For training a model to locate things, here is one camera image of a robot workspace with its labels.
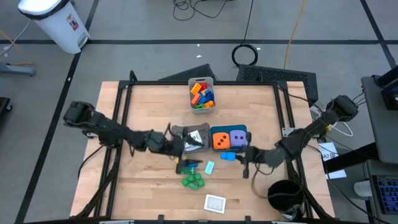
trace black floor line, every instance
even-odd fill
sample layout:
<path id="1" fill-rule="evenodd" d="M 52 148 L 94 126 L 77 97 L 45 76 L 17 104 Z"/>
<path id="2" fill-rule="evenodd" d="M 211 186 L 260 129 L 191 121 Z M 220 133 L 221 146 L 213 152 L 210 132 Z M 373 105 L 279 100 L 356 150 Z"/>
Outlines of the black floor line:
<path id="1" fill-rule="evenodd" d="M 144 44 L 240 44 L 239 39 L 177 39 L 177 40 L 89 40 L 86 44 L 144 45 Z M 398 44 L 398 40 L 383 40 L 386 44 Z M 381 40 L 293 40 L 292 44 L 307 45 L 369 45 L 380 44 Z M 17 44 L 56 44 L 52 40 L 17 40 Z M 245 40 L 247 44 L 288 44 L 289 40 Z M 0 44 L 9 44 L 0 40 Z"/>
<path id="2" fill-rule="evenodd" d="M 99 0 L 94 0 L 93 5 L 91 7 L 88 19 L 85 24 L 87 30 L 90 29 L 91 22 L 93 21 L 94 14 L 95 14 L 96 8 L 98 6 L 98 1 Z M 81 56 L 81 53 L 76 54 L 73 57 L 73 60 L 71 62 L 68 75 L 65 79 L 65 83 L 63 84 L 60 98 L 58 99 L 57 106 L 55 107 L 55 111 L 54 111 L 54 114 L 51 119 L 49 130 L 47 131 L 47 134 L 45 136 L 44 143 L 43 143 L 42 149 L 40 151 L 39 158 L 37 159 L 32 177 L 30 178 L 29 184 L 27 186 L 27 189 L 26 189 L 26 192 L 24 195 L 24 199 L 22 200 L 21 206 L 19 207 L 19 211 L 18 211 L 16 220 L 15 220 L 15 223 L 23 223 L 25 220 L 26 214 L 29 209 L 30 202 L 32 201 L 32 197 L 34 195 L 37 183 L 40 178 L 40 173 L 42 172 L 45 159 L 46 159 L 47 154 L 50 149 L 50 145 L 51 145 L 54 133 L 55 133 L 55 129 L 57 128 L 58 121 L 61 117 L 62 108 L 63 108 L 63 105 L 65 104 L 65 100 L 67 98 L 70 84 L 73 80 L 73 76 L 75 74 L 77 65 L 79 63 L 80 56 Z"/>
<path id="3" fill-rule="evenodd" d="M 387 58 L 388 64 L 390 65 L 391 68 L 394 68 L 395 66 L 397 66 L 396 61 L 394 60 L 393 56 L 391 55 L 390 50 L 388 49 L 386 41 L 384 40 L 384 37 L 381 34 L 379 27 L 377 26 L 376 20 L 374 19 L 366 0 L 361 0 L 361 4 L 362 4 L 363 9 L 365 10 L 365 13 L 366 13 L 368 19 L 369 19 L 369 22 L 372 25 L 373 31 L 376 34 L 377 39 L 380 41 L 381 48 L 383 49 L 384 55 Z"/>

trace white cable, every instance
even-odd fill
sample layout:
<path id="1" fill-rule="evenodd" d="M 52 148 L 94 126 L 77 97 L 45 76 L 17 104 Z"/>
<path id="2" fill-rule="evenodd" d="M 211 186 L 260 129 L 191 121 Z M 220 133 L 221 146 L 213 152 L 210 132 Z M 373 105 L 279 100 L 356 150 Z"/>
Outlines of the white cable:
<path id="1" fill-rule="evenodd" d="M 27 23 L 26 23 L 25 27 L 24 27 L 23 30 L 17 35 L 17 37 L 14 39 L 14 42 L 16 42 L 17 39 L 25 32 L 25 30 L 27 29 L 27 27 L 29 26 L 29 24 L 30 24 L 30 19 L 27 20 Z M 7 53 L 9 50 L 11 50 L 13 45 L 14 45 L 14 44 L 11 43 L 10 46 L 8 46 L 3 52 L 0 53 L 0 56 L 4 55 L 4 54 Z"/>
<path id="2" fill-rule="evenodd" d="M 317 117 L 316 117 L 315 119 L 313 119 L 313 120 L 316 120 L 316 119 L 318 119 L 320 116 L 322 116 L 322 113 L 323 113 L 323 112 L 320 111 L 318 108 L 316 108 L 316 107 L 310 107 L 310 110 L 311 110 L 312 112 L 314 112 L 314 113 L 317 114 Z M 344 131 L 341 131 L 341 130 L 338 129 L 338 128 L 336 128 L 336 127 L 335 127 L 336 124 L 337 124 L 337 123 L 332 124 L 332 125 L 331 125 L 331 128 L 334 129 L 334 130 L 336 130 L 336 131 L 338 131 L 338 132 L 340 132 L 341 134 L 344 134 L 345 136 L 348 136 L 348 137 L 353 137 L 353 136 L 354 136 L 353 131 L 351 130 L 351 128 L 349 128 L 349 126 L 348 126 L 347 123 L 343 122 L 343 125 L 346 126 L 347 130 L 349 131 L 349 134 L 348 134 L 348 133 L 345 133 Z"/>

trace trash can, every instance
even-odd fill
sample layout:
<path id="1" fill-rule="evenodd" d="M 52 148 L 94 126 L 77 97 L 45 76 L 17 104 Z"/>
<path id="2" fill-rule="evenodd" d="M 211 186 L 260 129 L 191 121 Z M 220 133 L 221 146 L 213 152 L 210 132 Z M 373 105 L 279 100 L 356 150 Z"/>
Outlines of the trash can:
<path id="1" fill-rule="evenodd" d="M 79 53 L 90 38 L 69 0 L 22 0 L 18 9 L 68 53 Z"/>

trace blue block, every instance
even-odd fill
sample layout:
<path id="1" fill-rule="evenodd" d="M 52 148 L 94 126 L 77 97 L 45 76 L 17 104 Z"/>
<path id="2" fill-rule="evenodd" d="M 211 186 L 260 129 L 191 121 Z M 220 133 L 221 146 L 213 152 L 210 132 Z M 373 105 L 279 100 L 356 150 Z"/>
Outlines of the blue block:
<path id="1" fill-rule="evenodd" d="M 202 93 L 199 93 L 199 94 L 200 94 L 200 99 L 198 101 L 198 104 L 207 103 L 208 102 L 207 98 L 205 96 L 203 96 Z"/>
<path id="2" fill-rule="evenodd" d="M 235 152 L 222 152 L 220 158 L 228 161 L 235 161 Z"/>
<path id="3" fill-rule="evenodd" d="M 211 175 L 211 172 L 213 171 L 214 168 L 214 162 L 213 161 L 208 161 L 205 169 L 205 174 Z"/>
<path id="4" fill-rule="evenodd" d="M 213 100 L 213 102 L 214 102 L 214 93 L 206 94 L 206 97 L 207 97 L 207 101 Z"/>

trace red block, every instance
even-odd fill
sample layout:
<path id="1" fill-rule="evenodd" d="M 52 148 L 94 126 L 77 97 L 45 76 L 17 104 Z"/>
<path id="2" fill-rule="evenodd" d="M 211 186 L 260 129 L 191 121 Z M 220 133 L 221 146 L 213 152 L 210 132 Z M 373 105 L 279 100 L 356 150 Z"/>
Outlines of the red block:
<path id="1" fill-rule="evenodd" d="M 200 84 L 200 86 L 201 86 L 201 89 L 199 90 L 199 91 L 202 91 L 202 90 L 206 90 L 207 89 L 207 83 L 199 83 Z"/>

